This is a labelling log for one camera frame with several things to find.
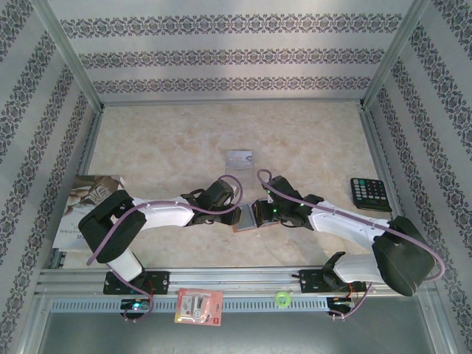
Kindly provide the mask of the clear acrylic card stand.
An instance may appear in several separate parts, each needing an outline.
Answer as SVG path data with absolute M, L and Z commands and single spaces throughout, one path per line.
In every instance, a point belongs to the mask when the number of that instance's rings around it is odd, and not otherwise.
M 228 168 L 226 166 L 226 160 L 225 160 L 225 173 L 237 178 L 242 184 L 244 189 L 249 190 L 254 187 L 254 167 L 252 169 Z

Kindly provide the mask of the silver white credit card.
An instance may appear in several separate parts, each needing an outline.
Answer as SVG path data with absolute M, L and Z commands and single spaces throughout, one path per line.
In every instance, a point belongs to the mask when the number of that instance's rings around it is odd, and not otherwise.
M 226 152 L 226 166 L 234 169 L 252 169 L 254 167 L 253 152 L 251 150 L 228 150 Z

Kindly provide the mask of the black calculator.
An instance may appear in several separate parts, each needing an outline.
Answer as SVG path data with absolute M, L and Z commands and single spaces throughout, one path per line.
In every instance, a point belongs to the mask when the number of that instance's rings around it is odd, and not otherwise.
M 387 199 L 385 184 L 381 180 L 351 178 L 350 187 L 353 203 L 358 209 L 376 212 L 392 211 Z

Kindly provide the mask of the red blister pack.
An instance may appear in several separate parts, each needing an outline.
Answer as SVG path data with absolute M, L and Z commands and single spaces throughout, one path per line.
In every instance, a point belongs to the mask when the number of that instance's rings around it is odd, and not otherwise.
M 177 324 L 221 326 L 223 292 L 180 288 L 174 322 Z

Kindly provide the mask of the left circuit board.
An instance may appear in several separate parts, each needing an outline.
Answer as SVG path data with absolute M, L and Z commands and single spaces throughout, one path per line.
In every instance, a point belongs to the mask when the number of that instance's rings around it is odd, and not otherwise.
M 120 303 L 120 310 L 148 310 L 150 301 L 148 299 L 123 299 Z

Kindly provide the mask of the book with bread cover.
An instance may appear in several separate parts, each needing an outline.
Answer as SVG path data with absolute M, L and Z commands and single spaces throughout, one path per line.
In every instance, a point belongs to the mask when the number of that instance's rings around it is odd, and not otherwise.
M 89 251 L 78 229 L 79 222 L 124 186 L 125 180 L 119 175 L 75 176 L 52 247 L 60 251 Z

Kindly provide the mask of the aluminium mounting rail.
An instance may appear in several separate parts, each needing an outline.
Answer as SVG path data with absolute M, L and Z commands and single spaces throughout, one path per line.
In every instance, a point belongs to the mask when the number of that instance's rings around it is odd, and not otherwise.
M 300 295 L 298 267 L 256 268 L 170 268 L 168 296 L 180 288 L 222 291 L 229 297 L 270 296 L 279 291 Z M 103 295 L 107 271 L 90 269 L 45 269 L 40 272 L 34 289 L 35 297 L 93 297 Z

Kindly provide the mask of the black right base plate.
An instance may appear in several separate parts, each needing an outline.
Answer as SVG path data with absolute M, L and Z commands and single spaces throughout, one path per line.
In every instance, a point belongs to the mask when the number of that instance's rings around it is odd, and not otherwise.
M 330 269 L 302 269 L 298 277 L 303 294 L 365 292 L 367 289 L 365 282 L 344 282 Z

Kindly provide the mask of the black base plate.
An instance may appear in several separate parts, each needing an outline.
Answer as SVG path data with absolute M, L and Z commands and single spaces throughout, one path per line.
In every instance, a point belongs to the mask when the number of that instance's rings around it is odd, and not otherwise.
M 148 294 L 165 295 L 168 292 L 170 273 L 168 271 L 144 271 L 130 281 L 134 287 Z M 111 271 L 105 276 L 103 286 L 105 295 L 134 295 L 139 292 L 121 282 Z
M 298 277 L 303 294 L 365 292 L 367 289 L 365 282 L 344 282 L 330 269 L 302 269 Z

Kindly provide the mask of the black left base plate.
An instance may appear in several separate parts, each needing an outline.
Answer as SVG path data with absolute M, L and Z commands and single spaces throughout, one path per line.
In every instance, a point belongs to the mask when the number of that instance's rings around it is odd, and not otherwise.
M 144 271 L 130 281 L 134 287 L 148 294 L 165 295 L 168 292 L 170 273 L 168 271 Z M 111 271 L 105 276 L 103 286 L 105 295 L 134 295 L 139 292 L 121 282 Z

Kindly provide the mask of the aluminium side rail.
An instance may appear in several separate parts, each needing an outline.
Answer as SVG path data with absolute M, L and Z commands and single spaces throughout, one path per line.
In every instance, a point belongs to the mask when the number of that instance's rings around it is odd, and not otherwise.
M 97 136 L 100 131 L 103 112 L 104 109 L 98 111 L 91 120 L 91 125 L 86 135 L 83 151 L 80 155 L 80 160 L 76 169 L 77 175 L 86 175 L 89 171 L 89 167 L 94 153 L 94 148 L 97 141 Z
M 381 265 L 386 266 L 389 271 L 430 271 L 435 268 L 436 260 L 424 249 L 427 242 L 421 232 L 403 215 L 395 192 L 395 184 L 389 173 L 388 161 L 369 114 L 362 109 L 358 113 L 375 170 L 385 185 L 386 198 L 391 209 L 389 212 L 391 229 L 375 241 L 374 255 L 380 257 Z

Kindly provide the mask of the aluminium back rail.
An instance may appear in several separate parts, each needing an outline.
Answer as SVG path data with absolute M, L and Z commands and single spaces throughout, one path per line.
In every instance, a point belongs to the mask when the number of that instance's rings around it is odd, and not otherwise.
M 327 98 L 263 98 L 263 99 L 214 99 L 214 100 L 141 100 L 104 102 L 103 108 L 177 106 L 177 105 L 231 105 L 252 103 L 355 103 L 362 106 L 362 99 L 327 99 Z

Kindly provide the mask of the aluminium frame post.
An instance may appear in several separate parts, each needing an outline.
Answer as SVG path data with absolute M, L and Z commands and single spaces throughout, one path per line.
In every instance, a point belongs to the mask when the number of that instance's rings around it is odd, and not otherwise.
M 103 110 L 103 102 L 97 93 L 91 79 L 79 59 L 78 54 L 74 50 L 65 30 L 63 29 L 58 17 L 55 15 L 51 4 L 48 0 L 29 0 L 34 10 L 41 19 L 46 30 L 56 44 L 62 58 L 70 68 L 74 78 L 78 82 L 82 92 L 91 103 L 96 112 Z
M 388 77 L 391 68 L 394 66 L 398 59 L 398 56 L 402 52 L 406 45 L 409 36 L 415 28 L 417 22 L 420 20 L 424 11 L 426 10 L 430 0 L 413 0 L 410 8 L 406 12 L 403 20 L 401 21 L 391 44 L 383 56 L 380 65 L 374 73 L 367 90 L 359 104 L 357 104 L 358 111 L 364 111 L 372 105 L 373 100 L 376 98 L 381 86 Z

